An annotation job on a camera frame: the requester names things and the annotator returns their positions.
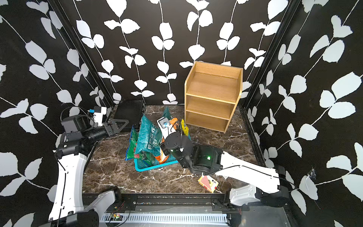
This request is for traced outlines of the teal and orange fertilizer bag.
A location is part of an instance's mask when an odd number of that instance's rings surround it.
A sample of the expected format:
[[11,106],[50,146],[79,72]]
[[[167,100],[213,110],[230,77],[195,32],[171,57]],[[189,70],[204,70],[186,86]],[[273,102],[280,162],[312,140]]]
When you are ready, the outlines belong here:
[[160,156],[161,140],[162,133],[160,128],[156,127],[145,115],[143,115],[135,154],[144,151],[152,154],[154,157]]

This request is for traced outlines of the green blue-edged soil bag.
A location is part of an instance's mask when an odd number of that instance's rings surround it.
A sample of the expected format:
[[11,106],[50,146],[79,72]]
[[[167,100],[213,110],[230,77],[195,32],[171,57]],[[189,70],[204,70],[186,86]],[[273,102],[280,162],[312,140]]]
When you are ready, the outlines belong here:
[[125,161],[134,159],[135,150],[137,147],[139,133],[135,130],[134,126],[131,128],[129,146],[126,150]]

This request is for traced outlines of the yellow fertilizer bag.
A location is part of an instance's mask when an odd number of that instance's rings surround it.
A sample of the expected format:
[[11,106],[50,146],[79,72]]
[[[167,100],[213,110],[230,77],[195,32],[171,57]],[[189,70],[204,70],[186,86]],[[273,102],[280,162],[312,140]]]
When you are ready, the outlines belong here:
[[189,136],[189,128],[187,127],[187,125],[185,124],[185,121],[183,119],[181,121],[181,129],[182,129],[184,135]]

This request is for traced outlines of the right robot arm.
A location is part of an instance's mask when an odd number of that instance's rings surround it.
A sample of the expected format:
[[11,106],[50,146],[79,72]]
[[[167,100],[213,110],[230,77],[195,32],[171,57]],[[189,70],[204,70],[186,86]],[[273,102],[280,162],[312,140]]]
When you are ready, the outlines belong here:
[[188,136],[177,131],[167,135],[164,146],[183,168],[194,174],[230,177],[246,183],[244,187],[229,191],[229,201],[233,205],[260,202],[279,208],[290,200],[289,182],[281,166],[274,169],[243,161],[220,148],[195,144]]

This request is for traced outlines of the orange and white fertilizer bag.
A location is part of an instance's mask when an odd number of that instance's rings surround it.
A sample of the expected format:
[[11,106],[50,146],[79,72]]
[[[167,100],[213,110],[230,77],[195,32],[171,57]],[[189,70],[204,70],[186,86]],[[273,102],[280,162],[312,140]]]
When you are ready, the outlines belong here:
[[157,125],[159,126],[162,133],[162,139],[160,142],[160,156],[157,157],[157,160],[160,165],[172,165],[176,159],[166,149],[164,141],[165,138],[173,132],[180,131],[178,119],[173,118],[170,122],[166,117],[161,117],[157,120]]

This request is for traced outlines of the dark green fertilizer bag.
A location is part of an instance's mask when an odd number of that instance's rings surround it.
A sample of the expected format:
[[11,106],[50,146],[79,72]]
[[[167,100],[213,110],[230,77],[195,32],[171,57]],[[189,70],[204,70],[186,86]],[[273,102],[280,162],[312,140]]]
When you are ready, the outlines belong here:
[[163,111],[163,117],[167,118],[168,121],[172,120],[172,117],[171,117],[170,110],[169,110],[168,106],[166,106],[164,111]]

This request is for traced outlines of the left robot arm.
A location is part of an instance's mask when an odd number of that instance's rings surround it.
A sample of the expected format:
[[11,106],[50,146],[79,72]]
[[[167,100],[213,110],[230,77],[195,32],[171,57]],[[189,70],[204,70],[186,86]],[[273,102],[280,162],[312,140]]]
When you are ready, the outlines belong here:
[[46,227],[98,227],[101,217],[115,202],[122,200],[114,186],[102,193],[87,207],[83,204],[82,185],[85,166],[93,147],[101,140],[123,130],[128,120],[111,119],[98,127],[90,117],[75,115],[61,121],[65,132],[54,152],[59,174],[56,196]]

